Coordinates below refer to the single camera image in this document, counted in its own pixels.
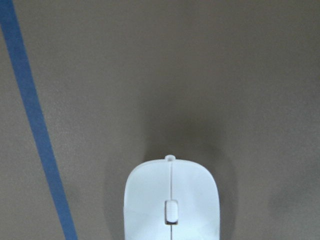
computer mouse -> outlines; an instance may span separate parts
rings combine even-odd
[[[125,240],[219,240],[217,185],[202,165],[146,161],[129,175],[123,203]]]

mouse left button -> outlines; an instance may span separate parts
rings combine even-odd
[[[153,160],[137,166],[129,175],[124,192],[126,240],[170,239],[165,224],[164,202],[170,199],[170,164]]]

blue stripe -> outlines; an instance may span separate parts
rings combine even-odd
[[[14,5],[11,0],[0,0],[0,23],[25,112],[65,239],[77,240],[74,222],[39,103]]]

blue tape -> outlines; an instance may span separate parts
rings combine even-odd
[[[0,24],[33,138],[66,240],[77,240],[12,0],[0,0]]]

mouse right button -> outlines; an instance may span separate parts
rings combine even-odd
[[[175,160],[171,177],[172,199],[179,203],[172,239],[219,240],[219,196],[210,172],[198,163]]]

